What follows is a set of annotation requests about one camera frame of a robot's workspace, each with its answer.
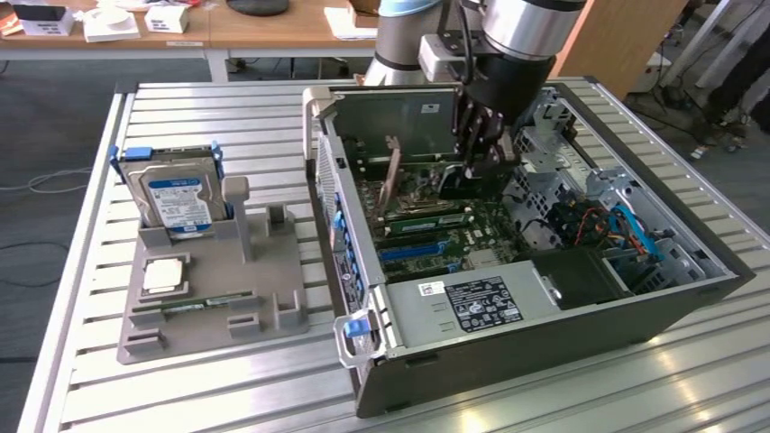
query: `blue hard drive label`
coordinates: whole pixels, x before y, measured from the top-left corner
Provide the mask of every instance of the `blue hard drive label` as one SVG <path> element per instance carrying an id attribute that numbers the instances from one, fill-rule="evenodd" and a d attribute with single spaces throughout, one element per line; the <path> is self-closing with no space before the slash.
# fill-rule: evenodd
<path id="1" fill-rule="evenodd" d="M 500 277 L 452 284 L 444 291 L 465 332 L 523 320 Z"/>
<path id="2" fill-rule="evenodd" d="M 152 180 L 148 186 L 157 216 L 170 231 L 194 233 L 210 226 L 208 205 L 198 197 L 200 179 Z"/>

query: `motherboard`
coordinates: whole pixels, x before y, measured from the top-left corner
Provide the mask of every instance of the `motherboard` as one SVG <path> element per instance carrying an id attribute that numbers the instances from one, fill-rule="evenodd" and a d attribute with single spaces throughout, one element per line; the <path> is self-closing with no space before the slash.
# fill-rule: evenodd
<path id="1" fill-rule="evenodd" d="M 356 179 L 388 283 L 512 263 L 528 250 L 501 200 L 437 197 L 445 166 L 402 163 L 394 180 Z"/>

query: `gray carpet floor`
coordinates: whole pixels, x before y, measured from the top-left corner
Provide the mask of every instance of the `gray carpet floor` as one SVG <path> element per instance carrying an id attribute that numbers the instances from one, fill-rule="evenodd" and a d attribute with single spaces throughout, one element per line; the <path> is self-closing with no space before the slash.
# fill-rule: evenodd
<path id="1" fill-rule="evenodd" d="M 684 40 L 691 37 L 692 25 Z M 723 43 L 717 37 L 707 42 Z M 675 58 L 680 47 L 665 47 Z M 703 71 L 717 53 L 711 50 L 689 69 L 685 82 Z M 314 78 L 317 60 L 297 61 L 298 79 Z M 366 60 L 352 60 L 349 69 L 361 73 Z M 233 74 L 233 80 L 286 79 L 288 61 L 262 59 Z M 337 65 L 324 63 L 324 78 L 336 78 Z M 92 165 L 114 83 L 120 78 L 140 82 L 208 81 L 206 65 L 200 60 L 13 61 L 0 76 L 0 187 L 22 184 L 33 176 Z M 765 82 L 752 92 L 765 88 Z M 648 96 L 631 101 L 648 114 L 687 126 L 691 114 L 663 113 Z M 683 154 L 695 146 L 691 137 L 673 128 L 648 125 Z M 770 228 L 770 145 L 755 127 L 749 148 L 735 154 L 708 152 L 696 163 L 705 178 L 765 230 Z M 50 187 L 74 186 L 84 175 L 53 182 Z M 58 195 L 0 191 L 0 247 L 26 241 L 68 244 L 80 211 L 82 190 Z M 65 255 L 50 245 L 0 251 L 0 359 L 33 357 L 39 350 L 56 285 L 27 288 L 60 274 Z M 0 432 L 15 431 L 23 404 L 31 363 L 0 363 Z"/>

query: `metal slotted tabletop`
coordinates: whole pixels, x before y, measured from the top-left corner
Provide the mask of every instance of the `metal slotted tabletop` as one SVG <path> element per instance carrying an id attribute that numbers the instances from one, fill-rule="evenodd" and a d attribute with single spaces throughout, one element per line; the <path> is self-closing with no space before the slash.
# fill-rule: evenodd
<path id="1" fill-rule="evenodd" d="M 756 272 L 727 299 L 643 345 L 357 419 L 336 360 L 300 145 L 301 90 L 349 82 L 145 84 L 112 102 L 18 431 L 770 431 L 767 235 L 608 92 L 581 78 L 561 81 Z M 593 161 L 616 165 L 577 127 Z M 225 173 L 249 178 L 249 212 L 286 203 L 312 326 L 300 336 L 121 365 L 138 215 L 106 149 L 168 140 L 218 142 Z"/>

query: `gray plastic stand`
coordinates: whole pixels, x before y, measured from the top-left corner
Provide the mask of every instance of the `gray plastic stand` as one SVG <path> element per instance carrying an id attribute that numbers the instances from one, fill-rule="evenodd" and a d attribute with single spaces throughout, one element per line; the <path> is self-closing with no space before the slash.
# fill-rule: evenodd
<path id="1" fill-rule="evenodd" d="M 249 183 L 242 177 L 224 179 L 222 192 L 234 217 L 213 223 L 213 236 L 172 241 L 164 228 L 140 229 L 117 348 L 121 364 L 308 330 L 293 216 L 284 206 L 245 215 Z M 146 264 L 169 258 L 182 262 L 180 284 L 173 291 L 142 294 Z M 166 313 L 178 303 L 198 309 Z"/>

